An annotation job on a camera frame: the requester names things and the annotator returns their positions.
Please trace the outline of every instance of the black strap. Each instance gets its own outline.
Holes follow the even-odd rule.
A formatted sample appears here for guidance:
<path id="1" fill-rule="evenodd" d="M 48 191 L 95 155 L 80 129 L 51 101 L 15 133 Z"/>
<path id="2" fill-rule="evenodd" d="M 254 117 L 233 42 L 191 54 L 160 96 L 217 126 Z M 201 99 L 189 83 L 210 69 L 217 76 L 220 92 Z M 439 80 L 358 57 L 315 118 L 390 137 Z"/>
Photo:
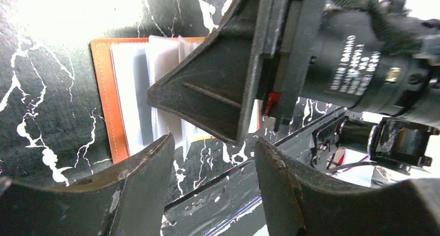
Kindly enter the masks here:
<path id="1" fill-rule="evenodd" d="M 371 26 L 376 37 L 382 41 L 383 54 L 410 54 L 420 51 L 422 40 L 416 38 L 411 31 L 398 29 L 388 19 L 379 0 L 333 0 L 345 9 L 356 9 L 368 12 Z"/>

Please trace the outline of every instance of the marble surface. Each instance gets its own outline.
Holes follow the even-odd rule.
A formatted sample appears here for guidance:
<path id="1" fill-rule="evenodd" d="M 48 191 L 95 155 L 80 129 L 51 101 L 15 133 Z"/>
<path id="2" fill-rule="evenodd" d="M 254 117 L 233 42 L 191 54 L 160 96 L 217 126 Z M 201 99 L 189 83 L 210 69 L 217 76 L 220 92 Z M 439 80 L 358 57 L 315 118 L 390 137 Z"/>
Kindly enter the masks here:
<path id="1" fill-rule="evenodd" d="M 162 235 L 253 235 L 265 223 L 255 159 L 225 172 L 165 208 Z M 252 217 L 251 226 L 233 225 Z"/>
<path id="2" fill-rule="evenodd" d="M 89 43 L 98 37 L 207 36 L 232 0 L 0 0 L 0 175 L 40 187 L 112 165 Z M 194 142 L 175 154 L 167 204 L 333 110 L 298 99 L 289 129 L 243 147 Z"/>

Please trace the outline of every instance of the black marble background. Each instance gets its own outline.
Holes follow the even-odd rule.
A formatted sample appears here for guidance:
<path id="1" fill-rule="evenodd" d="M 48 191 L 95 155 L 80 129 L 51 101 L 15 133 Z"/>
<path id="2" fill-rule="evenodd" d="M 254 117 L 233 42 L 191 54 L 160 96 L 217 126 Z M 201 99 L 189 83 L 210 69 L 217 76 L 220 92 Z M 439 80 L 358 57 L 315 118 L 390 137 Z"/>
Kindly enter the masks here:
<path id="1" fill-rule="evenodd" d="M 90 42 L 207 36 L 231 1 L 0 0 L 0 175 L 48 187 L 111 166 Z M 288 130 L 262 129 L 244 148 L 194 142 L 185 161 L 178 149 L 167 204 L 251 159 L 258 136 L 276 142 L 333 108 L 299 99 Z"/>

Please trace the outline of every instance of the cable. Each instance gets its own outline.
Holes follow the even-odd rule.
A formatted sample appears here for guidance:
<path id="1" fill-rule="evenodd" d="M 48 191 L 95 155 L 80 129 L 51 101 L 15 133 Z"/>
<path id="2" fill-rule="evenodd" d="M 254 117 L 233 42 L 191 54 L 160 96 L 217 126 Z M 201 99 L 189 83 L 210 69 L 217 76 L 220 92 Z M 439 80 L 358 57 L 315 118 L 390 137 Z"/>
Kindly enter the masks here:
<path id="1" fill-rule="evenodd" d="M 330 166 L 332 165 L 332 163 L 334 163 L 333 160 L 335 160 L 335 155 L 336 155 L 336 153 L 334 153 L 334 154 L 332 155 L 332 158 L 330 159 L 330 162 L 327 164 L 327 169 L 330 169 Z"/>
<path id="2" fill-rule="evenodd" d="M 339 166 L 341 166 L 341 164 L 339 164 L 339 163 L 337 163 L 337 162 L 335 162 L 335 161 L 327 161 L 327 163 L 330 163 L 330 164 L 333 164 L 333 165 L 335 165 L 336 167 L 339 167 Z"/>
<path id="3" fill-rule="evenodd" d="M 333 173 L 338 170 L 344 170 L 344 169 L 348 169 L 348 168 L 359 167 L 359 166 L 368 166 L 368 165 L 377 166 L 377 165 L 379 165 L 379 163 L 377 163 L 377 162 L 355 162 L 355 163 L 344 164 L 342 166 L 335 167 L 335 168 L 332 168 L 329 170 L 323 170 L 321 172 L 322 173 Z"/>

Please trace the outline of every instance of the red clip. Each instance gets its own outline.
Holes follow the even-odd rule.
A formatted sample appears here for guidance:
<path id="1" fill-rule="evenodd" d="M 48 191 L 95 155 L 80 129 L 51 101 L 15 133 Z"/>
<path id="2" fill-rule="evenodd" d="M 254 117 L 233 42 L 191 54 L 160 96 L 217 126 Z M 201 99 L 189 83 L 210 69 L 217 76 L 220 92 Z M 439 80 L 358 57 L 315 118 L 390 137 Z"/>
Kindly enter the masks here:
<path id="1" fill-rule="evenodd" d="M 339 165 L 343 164 L 344 158 L 345 158 L 345 153 L 344 153 L 344 155 L 342 155 L 341 159 L 339 159 L 339 162 L 338 162 Z"/>
<path id="2" fill-rule="evenodd" d="M 270 108 L 278 102 L 280 99 L 280 94 L 276 92 L 270 92 L 269 95 L 267 95 L 267 103 L 266 103 L 266 109 L 264 109 L 264 115 L 269 116 L 269 110 Z"/>

